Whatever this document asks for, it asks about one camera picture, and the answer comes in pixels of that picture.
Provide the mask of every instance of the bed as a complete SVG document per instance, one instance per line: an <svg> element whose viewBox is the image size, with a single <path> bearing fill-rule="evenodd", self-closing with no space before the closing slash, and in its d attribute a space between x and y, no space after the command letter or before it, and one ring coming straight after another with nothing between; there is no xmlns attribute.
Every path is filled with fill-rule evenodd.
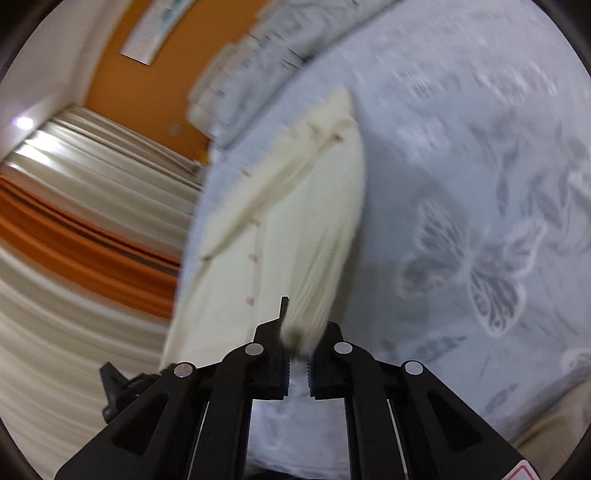
<svg viewBox="0 0 591 480"><path fill-rule="evenodd" d="M339 86L367 182L331 320L514 440L591 374L591 79L530 0L402 0L307 62L211 147L178 297L212 213ZM289 398L254 405L248 464L348 478L343 406L307 394L294 364Z"/></svg>

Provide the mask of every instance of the white label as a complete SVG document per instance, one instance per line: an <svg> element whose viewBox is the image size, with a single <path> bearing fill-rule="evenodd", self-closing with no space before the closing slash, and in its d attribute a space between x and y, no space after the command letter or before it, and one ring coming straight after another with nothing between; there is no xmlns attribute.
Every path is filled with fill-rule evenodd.
<svg viewBox="0 0 591 480"><path fill-rule="evenodd" d="M503 480L540 480L527 460L520 461L515 468L503 477Z"/></svg>

